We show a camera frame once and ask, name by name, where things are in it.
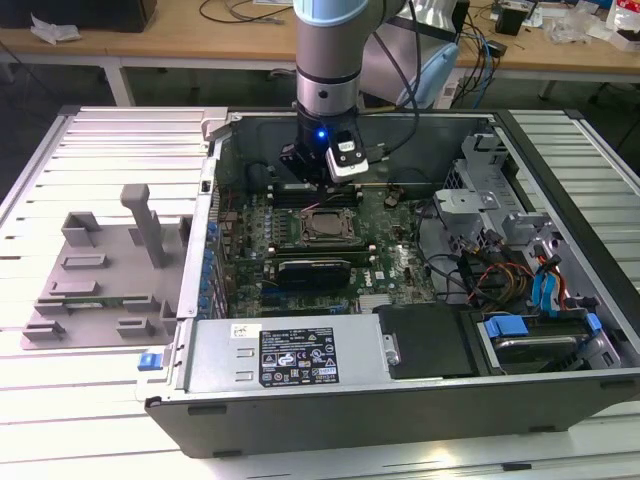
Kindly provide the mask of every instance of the blue cable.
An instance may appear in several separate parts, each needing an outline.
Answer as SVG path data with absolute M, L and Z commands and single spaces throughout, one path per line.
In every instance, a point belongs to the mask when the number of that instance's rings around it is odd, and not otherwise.
M 487 87 L 489 86 L 489 79 L 491 78 L 491 75 L 489 74 L 489 72 L 491 71 L 491 67 L 490 67 L 491 53 L 489 52 L 489 45 L 487 44 L 487 40 L 484 37 L 480 37 L 480 40 L 482 40 L 482 44 L 484 46 L 484 53 L 487 57 L 487 69 L 485 71 L 485 78 L 482 81 L 482 90 L 480 90 L 480 93 L 476 97 L 476 101 L 473 103 L 473 106 L 471 107 L 474 110 L 478 108 L 478 105 L 480 105 L 480 101 L 482 100 L 485 92 L 487 91 Z
M 485 62 L 485 67 L 483 69 L 483 72 L 481 72 L 481 75 L 484 77 L 482 80 L 482 83 L 480 84 L 480 86 L 482 87 L 482 90 L 480 90 L 480 93 L 478 94 L 478 97 L 476 98 L 475 102 L 473 103 L 473 106 L 471 108 L 476 109 L 478 108 L 478 105 L 480 104 L 480 101 L 482 100 L 482 97 L 484 97 L 484 94 L 487 90 L 487 87 L 489 86 L 489 78 L 491 77 L 490 72 L 491 72 L 491 52 L 489 52 L 489 44 L 487 43 L 487 40 L 484 38 L 484 36 L 479 36 L 479 35 L 470 35 L 468 33 L 464 33 L 463 34 L 465 37 L 469 37 L 469 38 L 475 38 L 476 40 L 480 40 L 482 42 L 482 46 L 484 47 L 484 54 L 486 56 L 486 62 Z

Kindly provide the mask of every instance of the warning label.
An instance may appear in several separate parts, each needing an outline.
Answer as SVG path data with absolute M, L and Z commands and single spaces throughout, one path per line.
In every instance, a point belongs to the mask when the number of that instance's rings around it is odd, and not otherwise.
M 259 378 L 263 387 L 338 383 L 333 328 L 261 331 Z

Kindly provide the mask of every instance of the connector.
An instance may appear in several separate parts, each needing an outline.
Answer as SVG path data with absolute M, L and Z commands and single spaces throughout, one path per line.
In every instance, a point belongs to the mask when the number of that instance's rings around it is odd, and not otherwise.
M 487 42 L 487 46 L 489 47 L 489 54 L 493 58 L 503 57 L 504 54 L 507 53 L 508 47 L 500 42 L 496 42 L 495 40 L 489 40 Z

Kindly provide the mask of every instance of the wooden table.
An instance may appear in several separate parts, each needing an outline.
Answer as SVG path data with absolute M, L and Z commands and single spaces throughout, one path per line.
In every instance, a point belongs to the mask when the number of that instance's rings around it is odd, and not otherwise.
M 26 63 L 96 65 L 104 68 L 116 104 L 133 105 L 125 67 L 271 70 L 295 67 L 295 17 L 279 15 L 283 26 L 220 24 L 200 16 L 201 0 L 158 0 L 155 18 L 143 33 L 82 30 L 82 40 L 46 44 L 26 29 L 0 30 L 0 40 Z M 473 0 L 471 14 L 487 0 Z M 247 5 L 243 12 L 263 14 L 267 7 Z M 212 1 L 206 13 L 231 18 L 222 0 Z M 540 80 L 640 82 L 640 55 L 617 50 L 593 39 L 590 45 L 553 45 L 541 29 L 521 29 L 517 37 L 493 33 L 494 23 L 477 16 L 476 25 L 488 39 L 508 46 L 497 76 Z M 473 67 L 476 51 L 461 42 L 458 68 L 452 81 Z M 0 51 L 0 62 L 13 59 Z

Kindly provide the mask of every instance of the blue latch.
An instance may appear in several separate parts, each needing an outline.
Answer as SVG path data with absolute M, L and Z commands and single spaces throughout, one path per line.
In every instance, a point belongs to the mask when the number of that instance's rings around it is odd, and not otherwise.
M 529 329 L 520 315 L 496 315 L 484 322 L 489 338 L 515 337 L 529 334 Z
M 600 319 L 595 313 L 587 313 L 587 323 L 594 334 L 602 330 L 602 323 L 600 323 Z
M 138 363 L 138 371 L 152 372 L 154 370 L 162 370 L 162 354 L 161 353 L 143 353 L 140 355 Z

